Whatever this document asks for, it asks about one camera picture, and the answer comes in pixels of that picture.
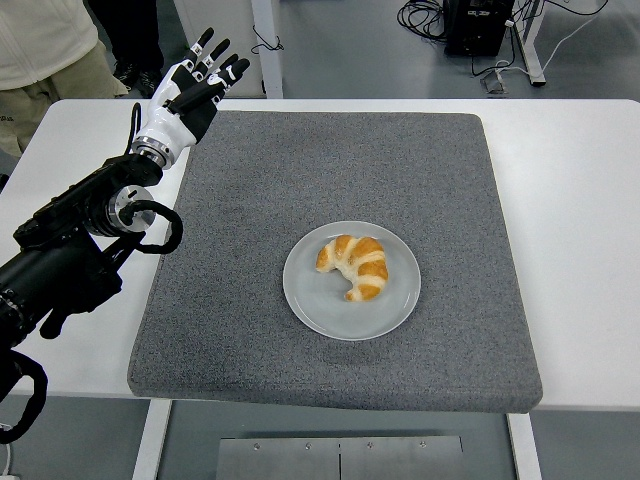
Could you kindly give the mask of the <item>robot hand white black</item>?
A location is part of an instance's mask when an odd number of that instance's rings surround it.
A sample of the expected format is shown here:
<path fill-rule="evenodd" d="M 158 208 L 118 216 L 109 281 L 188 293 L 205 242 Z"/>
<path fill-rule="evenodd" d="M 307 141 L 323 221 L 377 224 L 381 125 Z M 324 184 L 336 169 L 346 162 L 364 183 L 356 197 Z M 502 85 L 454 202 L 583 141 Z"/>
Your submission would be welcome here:
<path fill-rule="evenodd" d="M 203 138 L 218 104 L 250 66 L 236 54 L 217 64 L 230 41 L 222 40 L 207 53 L 213 36 L 214 29 L 207 28 L 161 80 L 149 103 L 148 121 L 134 140 L 136 151 L 150 147 L 167 159 L 177 158 Z"/>

